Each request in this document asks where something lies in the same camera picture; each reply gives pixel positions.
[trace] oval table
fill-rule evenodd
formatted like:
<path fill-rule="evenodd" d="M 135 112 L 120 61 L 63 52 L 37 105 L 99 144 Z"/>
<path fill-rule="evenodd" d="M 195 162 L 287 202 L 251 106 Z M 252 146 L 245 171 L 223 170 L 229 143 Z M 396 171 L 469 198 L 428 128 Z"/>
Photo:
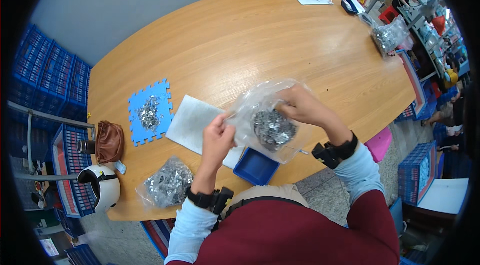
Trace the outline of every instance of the oval table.
<path fill-rule="evenodd" d="M 89 123 L 108 120 L 125 133 L 119 174 L 121 196 L 108 211 L 111 220 L 157 220 L 179 207 L 146 209 L 135 187 L 177 155 L 196 172 L 200 155 L 162 137 L 134 146 L 128 99 L 167 78 L 175 112 L 185 94 L 222 109 L 252 85 L 292 77 L 306 83 L 335 110 L 360 141 L 393 121 L 415 98 L 398 57 L 383 59 L 356 16 L 334 5 L 301 5 L 297 0 L 201 0 L 142 28 L 92 69 Z M 326 142 L 314 127 L 308 144 Z M 270 184 L 294 183 L 325 168 L 312 155 L 297 154 L 281 165 Z M 216 187 L 236 194 L 251 187 L 222 166 Z"/>

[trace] brown leather pouch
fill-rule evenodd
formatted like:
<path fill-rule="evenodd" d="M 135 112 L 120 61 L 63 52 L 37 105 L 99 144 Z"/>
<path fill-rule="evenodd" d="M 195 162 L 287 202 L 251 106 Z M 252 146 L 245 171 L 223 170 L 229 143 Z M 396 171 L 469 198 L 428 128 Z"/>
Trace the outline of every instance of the brown leather pouch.
<path fill-rule="evenodd" d="M 123 154 L 122 126 L 106 120 L 98 123 L 96 135 L 95 156 L 99 163 L 115 162 Z"/>

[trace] white helmet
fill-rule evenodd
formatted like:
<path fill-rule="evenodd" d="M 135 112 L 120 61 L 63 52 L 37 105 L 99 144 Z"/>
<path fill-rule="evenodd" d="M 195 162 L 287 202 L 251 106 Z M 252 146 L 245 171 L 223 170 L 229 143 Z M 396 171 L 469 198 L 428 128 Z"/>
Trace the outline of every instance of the white helmet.
<path fill-rule="evenodd" d="M 92 165 L 83 169 L 77 177 L 79 183 L 92 185 L 96 196 L 93 208 L 95 212 L 107 212 L 117 204 L 120 197 L 120 182 L 113 170 L 107 166 Z"/>

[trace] concrete floor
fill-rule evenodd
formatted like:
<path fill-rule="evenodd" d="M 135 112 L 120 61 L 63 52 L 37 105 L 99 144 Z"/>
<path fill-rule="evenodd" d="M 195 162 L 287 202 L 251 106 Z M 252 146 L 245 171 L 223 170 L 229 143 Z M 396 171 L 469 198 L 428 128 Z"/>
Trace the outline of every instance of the concrete floor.
<path fill-rule="evenodd" d="M 391 204 L 398 196 L 397 166 L 417 143 L 433 140 L 433 129 L 421 127 L 420 121 L 388 125 L 392 143 L 379 163 L 385 199 Z M 345 225 L 349 197 L 333 171 L 326 168 L 296 183 L 310 207 L 334 222 Z M 86 234 L 79 237 L 88 243 L 102 264 L 163 264 L 138 221 L 111 221 L 105 214 L 94 213 L 81 219 Z"/>

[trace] small tray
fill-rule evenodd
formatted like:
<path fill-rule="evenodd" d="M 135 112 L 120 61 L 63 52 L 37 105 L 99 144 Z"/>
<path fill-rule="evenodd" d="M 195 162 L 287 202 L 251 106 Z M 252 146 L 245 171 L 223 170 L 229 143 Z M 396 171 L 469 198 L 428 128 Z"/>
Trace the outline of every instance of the small tray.
<path fill-rule="evenodd" d="M 246 148 L 233 173 L 254 185 L 267 185 L 279 166 L 279 162 L 252 148 Z"/>
<path fill-rule="evenodd" d="M 350 11 L 350 10 L 347 8 L 347 5 L 345 4 L 345 2 L 344 2 L 343 0 L 341 0 L 341 2 L 342 2 L 342 7 L 345 9 L 345 11 L 346 11 L 347 13 L 350 13 L 350 14 L 358 14 L 359 11 L 358 11 L 357 7 L 355 7 L 355 4 L 353 4 L 352 0 L 346 0 L 346 1 L 347 1 L 347 2 L 350 4 L 350 6 L 352 7 L 352 11 Z"/>

